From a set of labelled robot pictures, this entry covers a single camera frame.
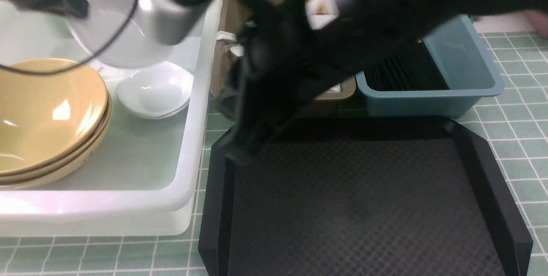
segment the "stacked bowl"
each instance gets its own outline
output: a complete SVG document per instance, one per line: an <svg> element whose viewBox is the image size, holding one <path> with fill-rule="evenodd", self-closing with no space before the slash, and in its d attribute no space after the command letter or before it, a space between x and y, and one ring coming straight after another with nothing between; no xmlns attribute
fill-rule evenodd
<svg viewBox="0 0 548 276"><path fill-rule="evenodd" d="M35 59L12 67L48 72L76 65ZM51 76L0 71L0 188L57 181L80 168L108 129L112 100L87 66Z"/></svg>

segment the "light blue bin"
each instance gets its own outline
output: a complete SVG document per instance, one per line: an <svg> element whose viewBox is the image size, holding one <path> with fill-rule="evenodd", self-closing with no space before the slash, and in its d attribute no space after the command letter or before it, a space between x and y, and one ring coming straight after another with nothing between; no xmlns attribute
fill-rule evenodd
<svg viewBox="0 0 548 276"><path fill-rule="evenodd" d="M375 91L356 75L370 116L446 116L458 118L481 98L497 96L504 81L470 19L459 16L423 38L449 90Z"/></svg>

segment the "cable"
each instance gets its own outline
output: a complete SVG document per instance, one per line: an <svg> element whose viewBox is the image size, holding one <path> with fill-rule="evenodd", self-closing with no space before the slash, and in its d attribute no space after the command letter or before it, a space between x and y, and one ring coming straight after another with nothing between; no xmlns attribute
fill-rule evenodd
<svg viewBox="0 0 548 276"><path fill-rule="evenodd" d="M139 0L133 0L133 5L131 6L131 11L129 11L129 14L125 18L125 20L122 23L122 25L120 26L120 28L118 28L118 30L115 32L115 34L113 34L113 36L106 42L106 44L104 44L101 48L99 48L99 50L94 52L94 54L92 54L90 57L88 57L84 61L78 62L76 65L73 65L73 66L67 67L67 68L57 69L56 71L48 71L48 72L27 71L27 70L24 70L24 69L9 67L9 66L2 65L2 64L0 64L0 69L2 69L4 71L11 71L12 73L18 73L18 74L21 74L21 75L51 76L51 75L64 73L66 71L72 71L76 68L79 68L82 65L85 65L85 64L89 63L90 61L94 60L96 57L100 56L100 54L102 54L105 50L107 50L112 45L112 43L114 43L115 40L118 39L118 36L120 36L122 34L122 32L124 32L125 28L128 26L129 22L133 18L133 15L135 15L135 12L137 11L138 4L139 4Z"/></svg>

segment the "green tiled surface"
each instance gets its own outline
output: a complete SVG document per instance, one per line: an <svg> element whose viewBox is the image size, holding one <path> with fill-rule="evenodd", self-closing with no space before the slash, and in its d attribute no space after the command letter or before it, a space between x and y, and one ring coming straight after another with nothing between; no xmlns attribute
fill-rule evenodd
<svg viewBox="0 0 548 276"><path fill-rule="evenodd" d="M506 82L459 122L487 138L535 244L528 276L548 275L548 41L530 33L485 34ZM363 101L339 117L363 116ZM210 110L192 227L177 237L0 238L0 274L8 276L207 276L197 252L211 144L230 122Z"/></svg>

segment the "black plastic tray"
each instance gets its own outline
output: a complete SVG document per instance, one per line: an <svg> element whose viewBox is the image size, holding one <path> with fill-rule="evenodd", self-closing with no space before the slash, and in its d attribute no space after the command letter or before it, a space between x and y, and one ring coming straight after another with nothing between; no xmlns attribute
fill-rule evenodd
<svg viewBox="0 0 548 276"><path fill-rule="evenodd" d="M488 143L452 120L297 121L246 167L211 149L210 276L525 276L532 246Z"/></svg>

